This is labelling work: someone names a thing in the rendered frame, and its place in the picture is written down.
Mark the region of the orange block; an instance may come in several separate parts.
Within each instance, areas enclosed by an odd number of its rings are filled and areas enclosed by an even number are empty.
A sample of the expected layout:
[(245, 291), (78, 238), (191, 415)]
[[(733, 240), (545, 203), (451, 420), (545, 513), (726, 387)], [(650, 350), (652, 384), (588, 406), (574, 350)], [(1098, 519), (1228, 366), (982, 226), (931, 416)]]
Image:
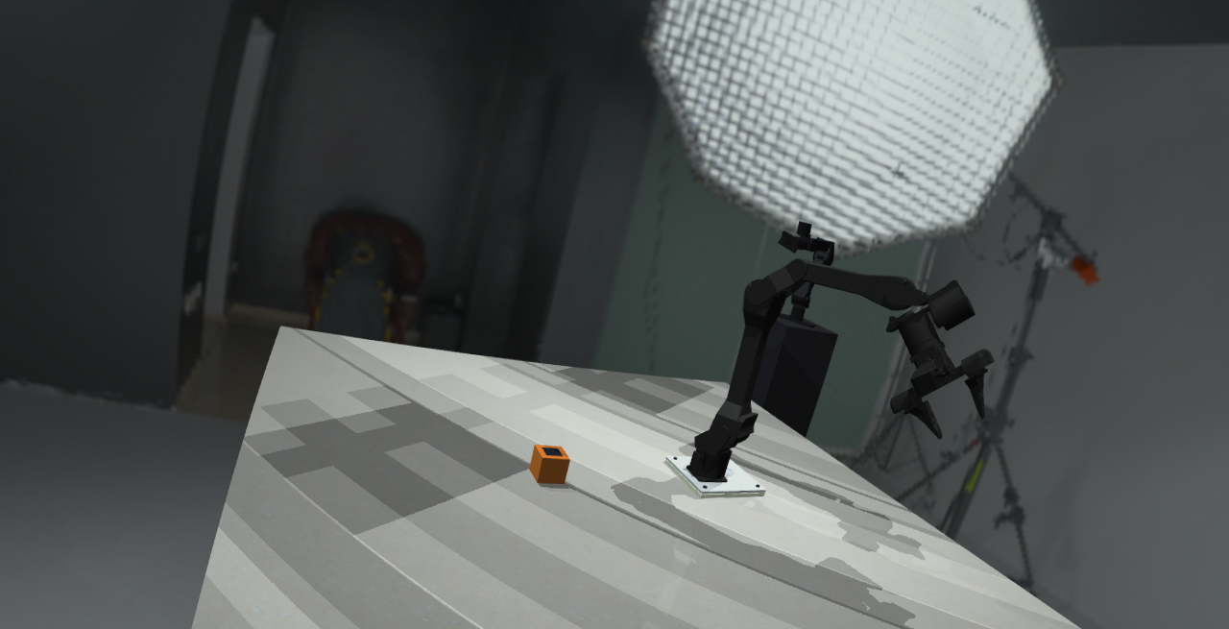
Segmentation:
[(570, 459), (565, 448), (546, 445), (533, 445), (530, 472), (536, 483), (565, 484)]

